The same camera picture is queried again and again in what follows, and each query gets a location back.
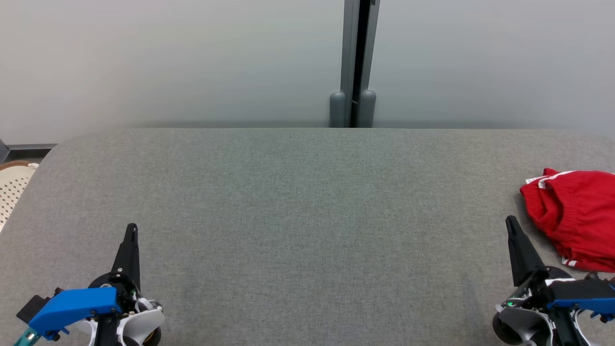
gray fabric table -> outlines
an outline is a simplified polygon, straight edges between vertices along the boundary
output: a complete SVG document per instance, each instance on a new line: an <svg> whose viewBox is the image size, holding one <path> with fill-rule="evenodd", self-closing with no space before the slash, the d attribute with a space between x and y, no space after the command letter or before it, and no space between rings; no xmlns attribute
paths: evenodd
<svg viewBox="0 0 615 346"><path fill-rule="evenodd" d="M139 129L61 143L0 233L0 339L34 294L83 288L140 229L161 345L501 345L504 219L545 167L615 171L615 142L557 131ZM569 271L577 278L584 273ZM582 318L603 345L615 324ZM87 345L83 335L58 345Z"/></svg>

red cloth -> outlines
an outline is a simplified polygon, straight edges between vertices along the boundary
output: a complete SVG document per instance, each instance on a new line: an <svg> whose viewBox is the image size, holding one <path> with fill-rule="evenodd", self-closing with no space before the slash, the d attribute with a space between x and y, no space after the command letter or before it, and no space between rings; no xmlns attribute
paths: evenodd
<svg viewBox="0 0 615 346"><path fill-rule="evenodd" d="M531 219L560 253L562 263L615 272L615 175L600 171L557 172L521 187Z"/></svg>

dark floor trim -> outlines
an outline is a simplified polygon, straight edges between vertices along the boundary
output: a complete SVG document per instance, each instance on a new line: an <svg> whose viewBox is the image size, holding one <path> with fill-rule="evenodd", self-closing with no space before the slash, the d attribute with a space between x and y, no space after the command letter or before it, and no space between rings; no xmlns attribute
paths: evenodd
<svg viewBox="0 0 615 346"><path fill-rule="evenodd" d="M9 145L6 157L0 163L16 160L40 162L54 146L55 144Z"/></svg>
<svg viewBox="0 0 615 346"><path fill-rule="evenodd" d="M4 145L2 140L0 140L0 163L4 162L4 159L6 158L6 156L8 156L8 154L9 154L9 148L7 148L7 146Z"/></svg>

blue bracket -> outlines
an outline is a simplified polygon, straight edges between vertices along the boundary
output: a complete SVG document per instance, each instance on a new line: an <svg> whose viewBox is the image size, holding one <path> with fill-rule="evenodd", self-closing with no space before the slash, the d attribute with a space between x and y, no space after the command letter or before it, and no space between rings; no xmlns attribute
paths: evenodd
<svg viewBox="0 0 615 346"><path fill-rule="evenodd" d="M115 287L71 289L51 298L28 323L47 340L84 318L107 313L121 313Z"/></svg>
<svg viewBox="0 0 615 346"><path fill-rule="evenodd" d="M562 308L580 308L592 311L591 317L597 315L602 316L604 322L613 320L615 314L615 299L614 298L596 298L596 299L560 299L555 300L547 305L547 308L554 306Z"/></svg>

white wall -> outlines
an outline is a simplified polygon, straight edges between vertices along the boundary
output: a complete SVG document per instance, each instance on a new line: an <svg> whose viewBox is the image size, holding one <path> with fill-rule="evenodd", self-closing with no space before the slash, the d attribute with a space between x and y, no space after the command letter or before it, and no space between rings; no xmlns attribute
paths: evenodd
<svg viewBox="0 0 615 346"><path fill-rule="evenodd" d="M343 0L0 4L0 139L116 126L327 126Z"/></svg>
<svg viewBox="0 0 615 346"><path fill-rule="evenodd" d="M615 1L381 0L375 127L615 131Z"/></svg>

